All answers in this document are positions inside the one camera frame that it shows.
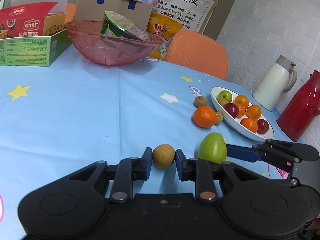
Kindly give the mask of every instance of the thermos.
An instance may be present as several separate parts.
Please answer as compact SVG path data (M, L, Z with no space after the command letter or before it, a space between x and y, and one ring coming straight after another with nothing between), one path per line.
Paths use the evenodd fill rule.
M292 140L297 141L313 119L320 114L320 73L314 71L310 79L298 90L277 119L279 127Z
M253 98L264 108L272 111L278 104L283 93L287 93L297 81L296 64L284 56L268 70L260 85L253 93Z

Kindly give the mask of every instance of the yellow package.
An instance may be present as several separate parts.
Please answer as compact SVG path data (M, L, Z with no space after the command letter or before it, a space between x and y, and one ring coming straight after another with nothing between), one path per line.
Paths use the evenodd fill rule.
M167 17L160 13L152 12L150 15L147 32L153 33L164 39L164 44L162 44L159 49L155 49L148 56L164 59L165 54L167 53L167 48L171 42L173 36L181 31L183 25L170 17Z

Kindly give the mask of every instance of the green mango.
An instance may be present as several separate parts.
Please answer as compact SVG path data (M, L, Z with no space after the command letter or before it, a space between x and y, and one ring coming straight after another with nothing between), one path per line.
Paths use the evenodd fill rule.
M214 163L224 162L227 158L227 145L221 134L209 133L201 142L198 157Z

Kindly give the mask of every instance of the red apple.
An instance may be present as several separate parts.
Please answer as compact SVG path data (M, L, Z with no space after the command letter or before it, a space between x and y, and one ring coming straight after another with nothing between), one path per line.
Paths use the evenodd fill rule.
M233 103L228 103L223 108L233 117L236 118L239 113L239 107Z
M258 133L265 134L269 130L269 124L264 119L259 119L257 121L258 124Z

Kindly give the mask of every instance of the orange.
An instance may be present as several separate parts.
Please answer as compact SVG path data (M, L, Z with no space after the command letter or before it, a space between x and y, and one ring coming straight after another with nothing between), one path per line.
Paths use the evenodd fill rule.
M241 105L240 103L235 103L236 106L238 106L239 108L239 114L237 115L237 117L242 117L245 114L245 108L243 105Z
M217 121L215 111L209 106L200 106L193 113L193 121L201 128L210 128Z
M238 95L235 98L235 103L239 103L244 106L245 109L249 106L249 99L244 95Z
M245 114L247 117L257 121L261 116L261 108L258 105L249 106Z
M257 122L252 120L251 118L246 117L246 118L242 119L240 124L242 124L245 128L247 128L251 132L256 133L258 131Z

